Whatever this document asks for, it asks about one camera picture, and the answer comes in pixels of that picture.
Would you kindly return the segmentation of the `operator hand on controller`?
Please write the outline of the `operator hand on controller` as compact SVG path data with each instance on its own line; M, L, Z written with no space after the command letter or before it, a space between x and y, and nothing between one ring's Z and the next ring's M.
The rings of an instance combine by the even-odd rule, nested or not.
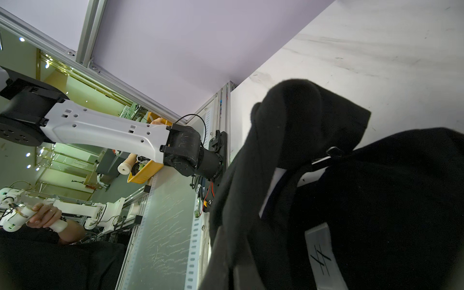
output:
M62 211L53 204L38 203L32 207L35 214L27 222L30 228L47 228L60 220Z

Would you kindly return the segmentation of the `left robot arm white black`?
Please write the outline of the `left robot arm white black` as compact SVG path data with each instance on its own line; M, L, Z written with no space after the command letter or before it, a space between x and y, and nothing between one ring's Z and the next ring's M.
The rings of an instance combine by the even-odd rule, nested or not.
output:
M170 166L184 176L216 179L220 154L203 146L201 135L180 124L146 124L80 106L55 87L1 68L1 138L19 145L80 144L134 153Z

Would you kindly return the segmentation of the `black cap with white label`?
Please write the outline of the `black cap with white label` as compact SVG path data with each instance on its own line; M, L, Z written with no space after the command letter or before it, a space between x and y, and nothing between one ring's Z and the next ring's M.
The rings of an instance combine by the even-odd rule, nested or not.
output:
M461 290L464 136L359 143L370 112L303 79L251 111L210 217L202 290Z

